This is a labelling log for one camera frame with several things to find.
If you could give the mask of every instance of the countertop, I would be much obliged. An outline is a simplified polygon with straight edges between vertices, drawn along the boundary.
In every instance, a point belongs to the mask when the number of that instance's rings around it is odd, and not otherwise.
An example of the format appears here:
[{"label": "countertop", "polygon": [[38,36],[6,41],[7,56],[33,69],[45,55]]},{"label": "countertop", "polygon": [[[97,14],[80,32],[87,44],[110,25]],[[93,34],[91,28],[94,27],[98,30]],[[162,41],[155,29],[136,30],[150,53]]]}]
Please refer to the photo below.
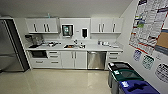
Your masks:
[{"label": "countertop", "polygon": [[67,44],[57,44],[54,47],[39,46],[37,48],[26,48],[26,50],[57,50],[57,51],[123,51],[121,48],[113,48],[109,46],[97,44],[85,44],[85,48],[64,48]]}]

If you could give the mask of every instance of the cabinet handle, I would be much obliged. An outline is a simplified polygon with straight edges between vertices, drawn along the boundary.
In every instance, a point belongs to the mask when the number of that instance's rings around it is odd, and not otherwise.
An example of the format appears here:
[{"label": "cabinet handle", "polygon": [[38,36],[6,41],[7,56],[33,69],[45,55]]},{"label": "cabinet handle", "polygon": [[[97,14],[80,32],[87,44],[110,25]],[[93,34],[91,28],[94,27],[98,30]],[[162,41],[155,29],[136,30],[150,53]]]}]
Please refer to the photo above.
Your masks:
[{"label": "cabinet handle", "polygon": [[36,63],[43,63],[43,61],[36,61]]},{"label": "cabinet handle", "polygon": [[103,32],[103,29],[104,29],[104,24],[103,24],[103,27],[102,27],[102,32]]},{"label": "cabinet handle", "polygon": [[115,24],[114,24],[114,26],[113,26],[113,32],[114,32],[114,29],[115,29]]},{"label": "cabinet handle", "polygon": [[45,27],[45,24],[44,24],[44,29],[45,29],[45,32],[47,32],[47,31],[46,31],[46,27]]},{"label": "cabinet handle", "polygon": [[100,32],[100,24],[99,24],[99,32]]},{"label": "cabinet handle", "polygon": [[117,59],[117,57],[109,57],[109,59]]},{"label": "cabinet handle", "polygon": [[36,25],[34,24],[34,29],[35,29],[35,32],[37,32],[37,30],[36,30]]},{"label": "cabinet handle", "polygon": [[58,63],[58,62],[51,62],[51,63]]},{"label": "cabinet handle", "polygon": [[49,29],[49,26],[48,26],[48,24],[47,24],[47,28],[48,28],[48,32],[50,32],[50,29]]},{"label": "cabinet handle", "polygon": [[118,55],[118,53],[110,53],[110,54],[117,54]]},{"label": "cabinet handle", "polygon": [[49,52],[49,53],[57,53],[57,52]]},{"label": "cabinet handle", "polygon": [[76,59],[76,52],[75,52],[75,59]]},{"label": "cabinet handle", "polygon": [[71,52],[72,58],[73,58],[73,52]]},{"label": "cabinet handle", "polygon": [[58,58],[58,56],[50,56],[50,57]]}]

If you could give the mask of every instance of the floor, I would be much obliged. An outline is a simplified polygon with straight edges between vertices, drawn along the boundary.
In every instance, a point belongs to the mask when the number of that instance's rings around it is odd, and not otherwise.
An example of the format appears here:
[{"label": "floor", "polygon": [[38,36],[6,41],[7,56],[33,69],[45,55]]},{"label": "floor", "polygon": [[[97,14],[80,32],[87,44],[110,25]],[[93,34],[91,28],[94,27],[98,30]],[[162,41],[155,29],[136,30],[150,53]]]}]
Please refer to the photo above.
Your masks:
[{"label": "floor", "polygon": [[33,69],[1,73],[0,94],[111,94],[108,71]]}]

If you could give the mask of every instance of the recycling bin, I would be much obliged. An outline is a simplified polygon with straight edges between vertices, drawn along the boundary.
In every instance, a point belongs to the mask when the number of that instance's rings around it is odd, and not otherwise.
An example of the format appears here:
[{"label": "recycling bin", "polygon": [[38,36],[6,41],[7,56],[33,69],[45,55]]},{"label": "recycling bin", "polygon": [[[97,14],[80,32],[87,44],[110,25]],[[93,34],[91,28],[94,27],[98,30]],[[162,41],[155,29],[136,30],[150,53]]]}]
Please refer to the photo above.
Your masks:
[{"label": "recycling bin", "polygon": [[109,69],[109,75],[108,75],[108,85],[111,88],[112,87],[112,71],[119,70],[119,69],[130,69],[134,70],[128,63],[124,62],[112,62],[108,63],[108,69]]},{"label": "recycling bin", "polygon": [[119,81],[119,94],[160,94],[146,81]]},{"label": "recycling bin", "polygon": [[119,81],[128,81],[128,80],[140,80],[144,81],[144,79],[134,70],[129,69],[120,69],[112,72],[113,80],[112,80],[112,94],[119,94]]}]

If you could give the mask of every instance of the coffee maker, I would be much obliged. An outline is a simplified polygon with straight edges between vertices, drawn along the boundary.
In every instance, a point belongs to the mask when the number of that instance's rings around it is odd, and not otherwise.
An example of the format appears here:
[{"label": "coffee maker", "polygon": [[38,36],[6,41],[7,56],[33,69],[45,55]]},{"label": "coffee maker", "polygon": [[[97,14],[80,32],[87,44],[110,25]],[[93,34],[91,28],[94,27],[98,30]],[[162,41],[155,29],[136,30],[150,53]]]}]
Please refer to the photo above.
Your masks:
[{"label": "coffee maker", "polygon": [[44,41],[41,34],[28,34],[28,35],[25,35],[25,38],[27,41],[33,43],[32,47],[29,47],[29,48],[36,48],[40,46]]}]

